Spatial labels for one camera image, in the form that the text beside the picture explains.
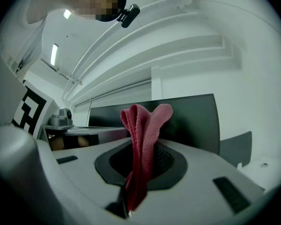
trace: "pink cloth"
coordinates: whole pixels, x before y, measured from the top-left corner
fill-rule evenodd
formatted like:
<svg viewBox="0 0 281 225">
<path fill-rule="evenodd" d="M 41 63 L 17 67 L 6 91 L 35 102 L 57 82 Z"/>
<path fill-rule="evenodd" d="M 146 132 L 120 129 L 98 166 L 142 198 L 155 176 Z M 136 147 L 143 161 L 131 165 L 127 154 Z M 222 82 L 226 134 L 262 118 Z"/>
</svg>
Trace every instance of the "pink cloth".
<svg viewBox="0 0 281 225">
<path fill-rule="evenodd" d="M 135 211 L 147 195 L 147 182 L 153 173 L 153 152 L 159 130 L 173 114 L 171 105 L 161 104 L 150 113 L 141 105 L 133 104 L 121 112 L 121 119 L 131 134 L 133 167 L 127 177 L 128 211 Z"/>
</svg>

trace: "ceiling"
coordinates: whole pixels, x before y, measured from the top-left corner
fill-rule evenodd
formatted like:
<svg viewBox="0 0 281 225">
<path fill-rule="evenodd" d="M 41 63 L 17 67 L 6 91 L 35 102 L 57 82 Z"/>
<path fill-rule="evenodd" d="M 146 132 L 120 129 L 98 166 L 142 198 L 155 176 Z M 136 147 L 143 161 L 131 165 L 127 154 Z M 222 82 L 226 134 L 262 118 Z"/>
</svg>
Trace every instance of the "ceiling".
<svg viewBox="0 0 281 225">
<path fill-rule="evenodd" d="M 158 0 L 127 0 L 126 7 L 133 3 L 140 7 Z M 66 73 L 70 73 L 89 47 L 115 21 L 99 22 L 71 16 L 68 20 L 63 16 L 64 10 L 52 12 L 48 15 L 44 29 L 43 57 L 50 61 L 52 46 L 59 46 L 56 65 Z"/>
</svg>

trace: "rectangular light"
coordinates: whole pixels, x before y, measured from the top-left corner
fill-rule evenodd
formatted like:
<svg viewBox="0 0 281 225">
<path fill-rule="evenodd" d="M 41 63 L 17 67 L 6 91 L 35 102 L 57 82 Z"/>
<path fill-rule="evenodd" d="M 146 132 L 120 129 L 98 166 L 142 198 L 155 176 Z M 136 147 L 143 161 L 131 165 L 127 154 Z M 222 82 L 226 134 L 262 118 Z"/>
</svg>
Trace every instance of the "rectangular light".
<svg viewBox="0 0 281 225">
<path fill-rule="evenodd" d="M 69 17 L 71 16 L 72 14 L 71 14 L 71 12 L 69 11 L 69 10 L 66 10 L 65 12 L 64 12 L 64 17 L 66 18 L 66 19 L 69 19 Z"/>
<path fill-rule="evenodd" d="M 51 64 L 55 66 L 55 60 L 56 60 L 56 54 L 58 50 L 58 45 L 54 44 L 52 48 L 52 54 L 51 54 Z"/>
</svg>

